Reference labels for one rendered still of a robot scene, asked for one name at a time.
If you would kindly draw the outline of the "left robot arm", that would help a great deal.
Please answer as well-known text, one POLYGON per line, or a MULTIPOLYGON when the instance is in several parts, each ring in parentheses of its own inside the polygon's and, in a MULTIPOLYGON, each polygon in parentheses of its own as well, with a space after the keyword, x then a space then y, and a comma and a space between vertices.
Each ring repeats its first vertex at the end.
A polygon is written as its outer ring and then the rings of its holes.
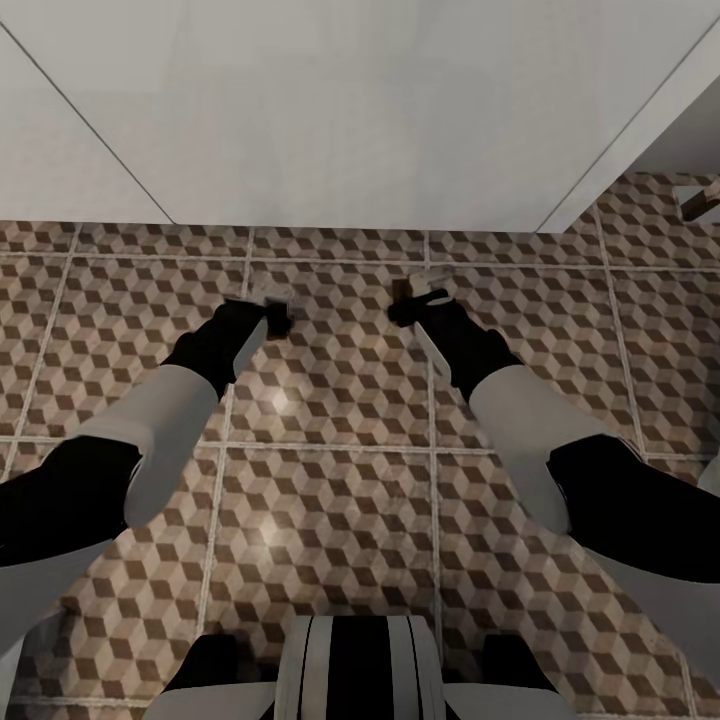
POLYGON ((266 335, 292 330, 297 293, 225 299, 128 393, 69 431, 36 469, 0 483, 0 659, 113 541, 163 509, 223 398, 266 335))

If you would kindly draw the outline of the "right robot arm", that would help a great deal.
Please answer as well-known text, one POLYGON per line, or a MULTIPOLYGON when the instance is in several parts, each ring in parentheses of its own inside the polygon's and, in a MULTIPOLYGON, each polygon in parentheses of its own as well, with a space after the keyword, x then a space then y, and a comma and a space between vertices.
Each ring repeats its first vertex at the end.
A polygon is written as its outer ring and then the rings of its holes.
POLYGON ((419 343, 481 424, 527 511, 567 533, 720 691, 720 497, 649 467, 485 331, 446 289, 457 270, 411 274, 389 321, 419 343))

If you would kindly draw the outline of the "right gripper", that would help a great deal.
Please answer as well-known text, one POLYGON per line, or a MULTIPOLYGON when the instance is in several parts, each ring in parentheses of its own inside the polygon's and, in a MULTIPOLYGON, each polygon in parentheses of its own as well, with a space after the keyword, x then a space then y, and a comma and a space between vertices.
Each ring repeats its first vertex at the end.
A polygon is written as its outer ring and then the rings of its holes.
POLYGON ((440 289, 438 291, 429 293, 416 299, 407 299, 405 301, 399 301, 393 303, 392 307, 389 307, 388 315, 389 321, 395 323, 397 327, 406 328, 415 324, 416 310, 426 300, 432 300, 432 298, 438 298, 440 296, 449 297, 446 289, 440 289))

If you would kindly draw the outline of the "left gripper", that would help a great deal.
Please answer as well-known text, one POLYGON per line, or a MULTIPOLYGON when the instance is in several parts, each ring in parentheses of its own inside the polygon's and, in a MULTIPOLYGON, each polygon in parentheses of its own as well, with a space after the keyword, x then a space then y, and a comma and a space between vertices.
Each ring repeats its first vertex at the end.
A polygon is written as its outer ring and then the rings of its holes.
POLYGON ((292 330, 293 318, 287 317, 287 311, 274 311, 273 309, 264 309, 259 307, 261 315, 267 317, 268 335, 284 336, 287 331, 292 330))

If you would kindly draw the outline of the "mousetrap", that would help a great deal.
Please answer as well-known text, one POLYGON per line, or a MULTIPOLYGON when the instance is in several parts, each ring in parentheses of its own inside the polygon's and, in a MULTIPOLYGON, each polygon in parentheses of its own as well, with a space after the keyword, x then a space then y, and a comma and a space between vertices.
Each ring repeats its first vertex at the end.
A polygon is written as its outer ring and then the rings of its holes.
POLYGON ((410 279, 392 280, 393 303, 412 299, 413 288, 410 279))
MULTIPOLYGON (((267 302, 267 308, 273 309, 274 311, 287 311, 287 305, 285 305, 285 303, 267 302)), ((267 334, 265 337, 265 341, 285 340, 285 339, 288 339, 288 331, 284 334, 284 336, 267 334)))

